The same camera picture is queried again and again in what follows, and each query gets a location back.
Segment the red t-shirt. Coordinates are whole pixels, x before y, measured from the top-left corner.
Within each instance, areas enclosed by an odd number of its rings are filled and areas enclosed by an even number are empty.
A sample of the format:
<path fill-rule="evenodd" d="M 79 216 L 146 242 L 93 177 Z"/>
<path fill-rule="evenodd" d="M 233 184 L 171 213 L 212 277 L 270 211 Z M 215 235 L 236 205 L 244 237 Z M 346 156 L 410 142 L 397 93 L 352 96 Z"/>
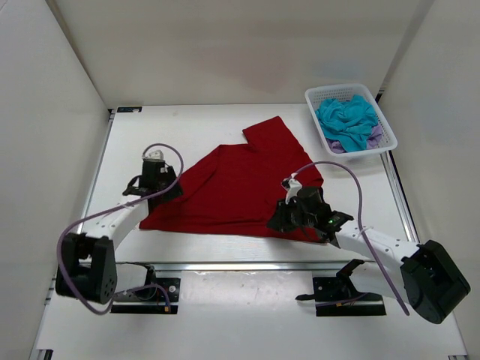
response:
<path fill-rule="evenodd" d="M 160 204 L 139 228 L 318 242 L 313 229 L 267 227 L 286 195 L 281 182 L 311 162 L 304 148 L 280 117 L 247 127 L 243 134 L 244 144 L 219 145 L 185 171 L 182 196 Z"/>

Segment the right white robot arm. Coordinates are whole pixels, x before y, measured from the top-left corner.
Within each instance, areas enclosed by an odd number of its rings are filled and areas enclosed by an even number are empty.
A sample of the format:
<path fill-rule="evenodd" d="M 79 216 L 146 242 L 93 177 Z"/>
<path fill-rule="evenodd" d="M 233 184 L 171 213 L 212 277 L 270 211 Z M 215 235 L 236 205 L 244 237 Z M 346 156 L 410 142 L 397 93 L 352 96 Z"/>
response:
<path fill-rule="evenodd" d="M 321 242 L 364 257 L 337 272 L 334 283 L 324 287 L 332 295 L 316 298 L 320 307 L 365 294 L 398 297 L 423 319 L 440 324 L 471 291 L 440 243 L 416 244 L 361 226 L 353 216 L 332 210 L 319 187 L 304 187 L 291 199 L 279 200 L 267 227 L 283 234 L 311 229 Z"/>

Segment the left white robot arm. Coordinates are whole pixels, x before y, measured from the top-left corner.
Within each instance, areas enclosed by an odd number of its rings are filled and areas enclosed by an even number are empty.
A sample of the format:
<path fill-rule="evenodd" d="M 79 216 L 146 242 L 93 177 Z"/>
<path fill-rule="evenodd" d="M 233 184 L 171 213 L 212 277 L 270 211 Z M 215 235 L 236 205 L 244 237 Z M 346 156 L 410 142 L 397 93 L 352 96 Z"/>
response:
<path fill-rule="evenodd" d="M 129 292 L 141 300 L 155 296 L 158 286 L 151 265 L 117 264 L 115 252 L 127 235 L 160 204 L 182 195 L 176 173 L 165 160 L 142 162 L 142 172 L 122 193 L 119 210 L 100 216 L 87 232 L 68 233 L 61 242 L 66 274 L 57 271 L 55 291 L 60 296 L 105 305 L 117 293 Z"/>

